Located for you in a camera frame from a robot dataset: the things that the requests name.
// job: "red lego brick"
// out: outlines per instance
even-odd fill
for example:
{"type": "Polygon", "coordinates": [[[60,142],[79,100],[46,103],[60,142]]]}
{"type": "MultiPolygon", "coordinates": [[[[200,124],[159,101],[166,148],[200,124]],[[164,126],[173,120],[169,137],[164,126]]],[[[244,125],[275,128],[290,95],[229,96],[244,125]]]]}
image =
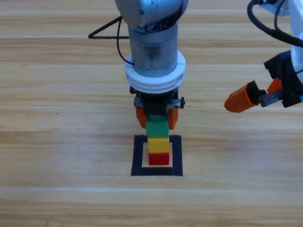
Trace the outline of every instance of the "red lego brick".
{"type": "Polygon", "coordinates": [[[149,153],[150,166],[169,165],[169,153],[149,153]]]}

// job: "table surface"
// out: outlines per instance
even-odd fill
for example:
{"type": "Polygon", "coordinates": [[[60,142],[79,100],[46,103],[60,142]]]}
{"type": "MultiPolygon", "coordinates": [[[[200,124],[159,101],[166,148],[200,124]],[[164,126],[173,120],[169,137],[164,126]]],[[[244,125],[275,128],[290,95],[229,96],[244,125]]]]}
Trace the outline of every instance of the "table surface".
{"type": "Polygon", "coordinates": [[[172,132],[184,177],[131,177],[145,131],[124,63],[115,41],[87,38],[119,16],[115,2],[1,0],[0,226],[303,226],[303,105],[223,106],[247,82],[268,87],[263,62],[290,49],[250,23],[247,4],[190,0],[179,25],[187,104],[172,132]]]}

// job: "black tape square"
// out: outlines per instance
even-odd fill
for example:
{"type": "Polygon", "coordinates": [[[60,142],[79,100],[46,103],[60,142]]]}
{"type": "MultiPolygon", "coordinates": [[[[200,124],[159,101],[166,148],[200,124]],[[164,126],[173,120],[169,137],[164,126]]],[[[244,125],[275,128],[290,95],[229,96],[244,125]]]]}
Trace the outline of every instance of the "black tape square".
{"type": "Polygon", "coordinates": [[[183,176],[182,137],[172,135],[172,167],[142,167],[143,145],[147,143],[147,136],[134,137],[134,156],[131,176],[183,176]]]}

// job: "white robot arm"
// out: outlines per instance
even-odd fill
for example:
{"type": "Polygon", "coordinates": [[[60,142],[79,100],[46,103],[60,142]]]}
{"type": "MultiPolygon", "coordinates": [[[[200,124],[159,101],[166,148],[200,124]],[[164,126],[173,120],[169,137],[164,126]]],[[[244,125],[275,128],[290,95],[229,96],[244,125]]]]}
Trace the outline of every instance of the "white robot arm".
{"type": "Polygon", "coordinates": [[[273,82],[267,89],[259,90],[256,82],[250,82],[233,92],[225,102],[228,111],[240,113],[261,104],[266,107],[282,100],[285,108],[303,101],[303,0],[252,0],[248,16],[259,29],[282,42],[292,45],[291,51],[277,55],[264,63],[273,82]],[[253,14],[254,5],[275,14],[275,29],[262,24],[253,14]],[[290,16],[291,36],[278,28],[278,16],[290,16]]]}
{"type": "Polygon", "coordinates": [[[121,16],[133,29],[142,29],[176,13],[185,12],[188,0],[116,0],[121,16]]]}

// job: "toy block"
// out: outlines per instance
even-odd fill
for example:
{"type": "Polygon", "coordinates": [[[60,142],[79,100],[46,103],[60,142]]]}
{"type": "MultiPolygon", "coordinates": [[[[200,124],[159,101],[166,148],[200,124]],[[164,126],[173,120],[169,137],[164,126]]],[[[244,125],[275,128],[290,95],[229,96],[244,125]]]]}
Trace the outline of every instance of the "toy block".
{"type": "Polygon", "coordinates": [[[178,121],[178,109],[170,109],[169,110],[169,129],[175,129],[175,126],[178,121]]]}
{"type": "Polygon", "coordinates": [[[169,153],[149,153],[150,166],[169,165],[169,153]]]}
{"type": "Polygon", "coordinates": [[[136,107],[136,115],[141,127],[145,129],[145,122],[147,117],[144,114],[143,108],[136,107]]]}
{"type": "Polygon", "coordinates": [[[166,116],[149,115],[145,128],[148,137],[169,137],[169,122],[166,116]]]}
{"type": "Polygon", "coordinates": [[[148,137],[149,153],[169,153],[169,137],[148,137]]]}

